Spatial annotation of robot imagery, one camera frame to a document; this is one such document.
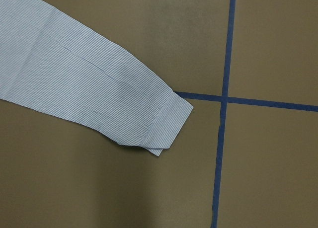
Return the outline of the blue striped button shirt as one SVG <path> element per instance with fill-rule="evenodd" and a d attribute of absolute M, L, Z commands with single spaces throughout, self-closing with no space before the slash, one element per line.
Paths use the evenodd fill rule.
<path fill-rule="evenodd" d="M 127 50 L 42 0 L 0 0 L 0 97 L 155 155 L 193 109 Z"/>

